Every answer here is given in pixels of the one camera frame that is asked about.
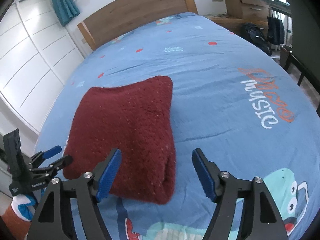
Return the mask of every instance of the blue duvet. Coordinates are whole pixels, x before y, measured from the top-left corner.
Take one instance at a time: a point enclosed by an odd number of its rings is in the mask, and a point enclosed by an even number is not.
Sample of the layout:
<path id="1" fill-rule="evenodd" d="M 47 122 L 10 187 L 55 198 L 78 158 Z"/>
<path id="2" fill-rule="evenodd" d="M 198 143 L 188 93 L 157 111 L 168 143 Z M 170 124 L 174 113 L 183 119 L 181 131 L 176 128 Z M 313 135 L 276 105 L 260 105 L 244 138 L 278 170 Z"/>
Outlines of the blue duvet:
<path id="1" fill-rule="evenodd" d="M 319 117 L 270 57 L 204 17 L 182 13 L 160 19 L 94 51 L 57 98 L 36 150 L 65 146 L 90 87 L 118 87 L 157 75 L 173 81 L 175 193 L 162 206 L 104 199 L 99 208 L 113 240 L 202 239 L 215 204 L 205 197 L 191 162 L 197 147 L 237 178 L 264 178 L 290 239 L 299 239 L 320 207 Z M 230 240 L 236 239 L 241 206 L 239 201 Z M 72 207 L 83 240 L 75 201 Z"/>

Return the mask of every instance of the leaf print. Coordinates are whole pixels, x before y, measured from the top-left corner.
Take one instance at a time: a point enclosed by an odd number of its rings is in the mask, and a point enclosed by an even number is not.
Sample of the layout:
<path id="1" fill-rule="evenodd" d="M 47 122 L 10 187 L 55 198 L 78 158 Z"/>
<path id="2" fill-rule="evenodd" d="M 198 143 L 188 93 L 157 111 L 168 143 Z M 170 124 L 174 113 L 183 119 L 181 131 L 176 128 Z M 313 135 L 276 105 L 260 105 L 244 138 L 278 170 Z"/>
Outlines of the leaf print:
<path id="1" fill-rule="evenodd" d="M 164 52 L 172 52 L 172 51 L 183 51 L 183 48 L 180 47 L 172 47 L 172 48 L 165 48 Z"/>
<path id="2" fill-rule="evenodd" d="M 79 84 L 76 86 L 77 88 L 82 87 L 84 84 L 84 81 L 79 82 Z"/>

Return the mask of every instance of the black bag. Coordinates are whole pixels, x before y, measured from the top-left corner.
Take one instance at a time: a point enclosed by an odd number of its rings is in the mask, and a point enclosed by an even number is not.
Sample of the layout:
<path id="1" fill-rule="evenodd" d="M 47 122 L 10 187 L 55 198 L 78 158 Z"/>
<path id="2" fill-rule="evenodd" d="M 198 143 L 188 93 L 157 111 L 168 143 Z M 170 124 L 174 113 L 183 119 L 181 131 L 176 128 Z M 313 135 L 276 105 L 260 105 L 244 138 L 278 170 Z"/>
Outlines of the black bag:
<path id="1" fill-rule="evenodd" d="M 253 23 L 245 23 L 241 26 L 241 37 L 249 41 L 254 46 L 261 49 L 268 56 L 271 56 L 272 50 L 268 45 L 266 38 L 261 32 L 260 28 Z"/>
<path id="2" fill-rule="evenodd" d="M 284 26 L 278 13 L 273 12 L 272 17 L 268 17 L 268 41 L 274 45 L 284 43 Z"/>

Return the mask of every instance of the wooden dresser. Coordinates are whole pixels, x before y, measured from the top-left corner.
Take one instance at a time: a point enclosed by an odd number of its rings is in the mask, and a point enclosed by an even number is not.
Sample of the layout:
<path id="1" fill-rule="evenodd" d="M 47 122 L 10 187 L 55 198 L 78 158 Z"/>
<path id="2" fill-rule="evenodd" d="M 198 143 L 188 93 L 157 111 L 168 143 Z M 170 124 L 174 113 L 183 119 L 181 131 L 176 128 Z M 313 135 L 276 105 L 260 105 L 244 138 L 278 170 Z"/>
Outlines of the wooden dresser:
<path id="1" fill-rule="evenodd" d="M 228 15 L 249 21 L 267 22 L 269 6 L 261 0 L 225 0 Z"/>
<path id="2" fill-rule="evenodd" d="M 227 16 L 206 17 L 216 24 L 240 36 L 240 29 L 244 23 L 257 25 L 265 37 L 268 34 L 269 6 L 262 0 L 225 0 Z"/>
<path id="3" fill-rule="evenodd" d="M 226 28 L 227 30 L 233 32 L 234 34 L 237 34 L 240 36 L 240 30 L 241 26 L 244 23 L 251 22 L 257 25 L 260 30 L 262 31 L 263 35 L 265 37 L 268 36 L 268 22 L 264 21 L 256 21 L 256 20 L 245 20 L 245 19 L 240 19 L 237 17 L 232 17 L 232 16 L 213 16 L 213 15 L 206 15 L 206 18 L 209 20 L 213 21 L 214 23 Z"/>

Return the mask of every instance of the metal screw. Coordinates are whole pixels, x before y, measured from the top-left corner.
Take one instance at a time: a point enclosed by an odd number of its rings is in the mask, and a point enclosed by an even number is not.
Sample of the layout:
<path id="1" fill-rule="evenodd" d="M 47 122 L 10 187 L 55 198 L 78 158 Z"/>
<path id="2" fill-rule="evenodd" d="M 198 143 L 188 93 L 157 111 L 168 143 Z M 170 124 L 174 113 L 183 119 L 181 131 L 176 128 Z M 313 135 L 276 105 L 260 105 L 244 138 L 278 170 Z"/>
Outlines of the metal screw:
<path id="1" fill-rule="evenodd" d="M 224 177 L 224 178 L 229 178 L 230 177 L 230 173 L 227 172 L 227 171 L 223 171 L 220 173 L 221 177 Z"/>
<path id="2" fill-rule="evenodd" d="M 57 184 L 59 181 L 59 178 L 54 178 L 51 180 L 52 184 Z"/>
<path id="3" fill-rule="evenodd" d="M 260 183 L 262 183 L 263 180 L 262 180 L 260 177 L 255 177 L 255 178 L 254 178 L 254 181 L 255 181 L 256 183 L 259 183 L 259 184 L 260 184 Z"/>
<path id="4" fill-rule="evenodd" d="M 92 177 L 92 172 L 86 172 L 85 174 L 83 174 L 83 176 L 88 179 L 88 178 L 91 178 Z"/>

